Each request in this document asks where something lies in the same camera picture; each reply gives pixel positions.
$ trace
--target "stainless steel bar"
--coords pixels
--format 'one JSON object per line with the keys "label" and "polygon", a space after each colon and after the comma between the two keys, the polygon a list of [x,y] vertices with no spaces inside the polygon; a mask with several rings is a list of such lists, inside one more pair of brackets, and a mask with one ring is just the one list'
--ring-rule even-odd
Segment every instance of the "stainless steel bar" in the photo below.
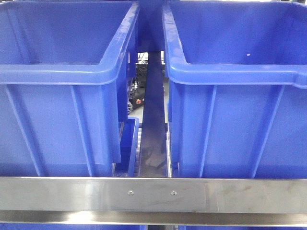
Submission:
{"label": "stainless steel bar", "polygon": [[118,211],[0,211],[0,221],[9,223],[305,227],[307,226],[307,215]]}
{"label": "stainless steel bar", "polygon": [[0,210],[307,214],[307,180],[0,177]]}
{"label": "stainless steel bar", "polygon": [[171,158],[171,144],[170,144],[170,135],[169,135],[169,128],[167,125],[166,131],[166,159],[167,159],[167,177],[172,177],[172,158]]}
{"label": "stainless steel bar", "polygon": [[161,52],[148,53],[140,177],[166,177],[166,143]]}

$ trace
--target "small blue bin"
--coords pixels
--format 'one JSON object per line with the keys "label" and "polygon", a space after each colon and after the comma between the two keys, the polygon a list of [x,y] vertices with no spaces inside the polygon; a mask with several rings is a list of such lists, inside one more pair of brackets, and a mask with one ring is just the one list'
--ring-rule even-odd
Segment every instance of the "small blue bin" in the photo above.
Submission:
{"label": "small blue bin", "polygon": [[139,119],[128,117],[120,140],[121,162],[115,166],[114,176],[133,177],[138,147]]}
{"label": "small blue bin", "polygon": [[6,224],[1,230],[147,230],[145,225],[84,225],[84,224]]}

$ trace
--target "screw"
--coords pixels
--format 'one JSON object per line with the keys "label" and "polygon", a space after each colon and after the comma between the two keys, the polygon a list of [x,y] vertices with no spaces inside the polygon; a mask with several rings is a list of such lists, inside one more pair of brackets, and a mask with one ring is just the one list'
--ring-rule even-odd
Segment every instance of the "screw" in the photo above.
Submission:
{"label": "screw", "polygon": [[176,196],[176,195],[177,195],[177,192],[176,192],[176,191],[173,191],[173,192],[171,192],[171,195],[172,195],[172,196]]}
{"label": "screw", "polygon": [[132,190],[129,190],[129,191],[127,192],[127,194],[130,195],[130,196],[133,196],[133,195],[134,195],[134,192],[133,192]]}

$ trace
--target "metal rail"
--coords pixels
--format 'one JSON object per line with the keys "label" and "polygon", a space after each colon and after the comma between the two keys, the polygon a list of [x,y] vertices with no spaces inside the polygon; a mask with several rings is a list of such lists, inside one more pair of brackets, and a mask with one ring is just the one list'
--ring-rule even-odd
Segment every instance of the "metal rail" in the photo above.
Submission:
{"label": "metal rail", "polygon": [[166,177],[166,138],[161,52],[148,53],[140,177]]}
{"label": "metal rail", "polygon": [[167,126],[167,130],[166,130],[166,161],[167,161],[167,177],[172,178],[173,169],[172,169],[172,157],[171,157],[171,144],[170,144],[169,126]]}
{"label": "metal rail", "polygon": [[0,222],[307,226],[307,180],[2,177],[0,197]]}

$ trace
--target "metal frame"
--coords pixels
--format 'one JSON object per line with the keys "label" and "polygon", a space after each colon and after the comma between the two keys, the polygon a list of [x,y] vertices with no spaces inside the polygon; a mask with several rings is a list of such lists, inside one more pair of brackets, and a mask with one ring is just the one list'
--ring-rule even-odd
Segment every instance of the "metal frame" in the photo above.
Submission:
{"label": "metal frame", "polygon": [[0,222],[307,226],[307,180],[2,177],[0,197]]}
{"label": "metal frame", "polygon": [[165,177],[167,171],[161,52],[148,53],[141,137],[140,177]]}

